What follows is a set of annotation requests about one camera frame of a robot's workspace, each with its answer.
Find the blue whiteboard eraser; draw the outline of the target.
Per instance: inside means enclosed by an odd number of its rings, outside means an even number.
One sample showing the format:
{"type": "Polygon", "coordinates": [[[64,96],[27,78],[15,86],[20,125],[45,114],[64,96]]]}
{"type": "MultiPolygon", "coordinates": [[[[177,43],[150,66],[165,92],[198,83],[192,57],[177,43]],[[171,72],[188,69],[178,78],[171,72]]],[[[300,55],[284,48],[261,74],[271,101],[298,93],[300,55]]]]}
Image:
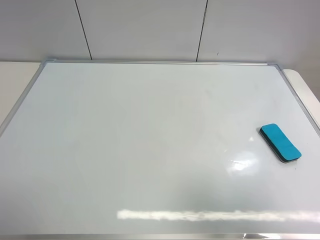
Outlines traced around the blue whiteboard eraser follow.
{"type": "Polygon", "coordinates": [[[259,132],[281,162],[290,163],[302,156],[277,124],[263,125],[259,132]]]}

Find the white whiteboard with aluminium frame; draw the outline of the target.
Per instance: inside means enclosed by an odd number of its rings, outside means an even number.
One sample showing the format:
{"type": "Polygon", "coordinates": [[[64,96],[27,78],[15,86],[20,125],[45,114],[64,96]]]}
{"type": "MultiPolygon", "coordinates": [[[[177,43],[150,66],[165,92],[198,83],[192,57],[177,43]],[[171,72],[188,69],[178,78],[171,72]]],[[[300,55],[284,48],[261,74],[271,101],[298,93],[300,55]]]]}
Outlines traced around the white whiteboard with aluminium frame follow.
{"type": "Polygon", "coordinates": [[[241,236],[320,236],[320,128],[276,64],[47,60],[0,127],[2,239],[241,236]]]}

